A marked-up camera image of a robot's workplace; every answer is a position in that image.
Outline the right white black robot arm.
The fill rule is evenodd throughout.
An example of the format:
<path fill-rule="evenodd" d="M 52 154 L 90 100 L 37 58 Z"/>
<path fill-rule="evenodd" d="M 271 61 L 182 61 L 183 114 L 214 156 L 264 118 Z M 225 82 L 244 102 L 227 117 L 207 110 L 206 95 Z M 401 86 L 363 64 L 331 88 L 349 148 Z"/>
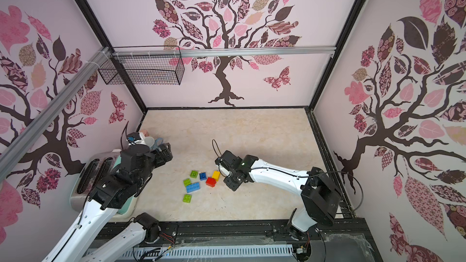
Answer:
<path fill-rule="evenodd" d="M 240 158 L 229 150 L 217 157 L 215 164 L 225 174 L 224 183 L 234 192 L 244 183 L 263 183 L 301 197 L 303 206 L 291 214 L 291 231 L 304 233 L 317 224 L 335 224 L 342 191 L 328 172 L 318 167 L 292 170 L 252 155 Z"/>

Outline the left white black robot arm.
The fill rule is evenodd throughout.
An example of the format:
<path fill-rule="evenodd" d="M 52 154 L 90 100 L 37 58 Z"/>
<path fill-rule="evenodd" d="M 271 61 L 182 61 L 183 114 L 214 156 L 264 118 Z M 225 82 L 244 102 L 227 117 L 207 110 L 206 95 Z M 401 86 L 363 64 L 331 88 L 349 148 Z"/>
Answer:
<path fill-rule="evenodd" d="M 135 144 L 122 150 L 120 156 L 120 164 L 91 190 L 73 225 L 44 258 L 46 262 L 114 262 L 142 242 L 153 244 L 159 240 L 159 221 L 142 213 L 103 246 L 87 253 L 97 235 L 126 201 L 142 193 L 153 170 L 173 159 L 168 143 L 154 150 Z"/>

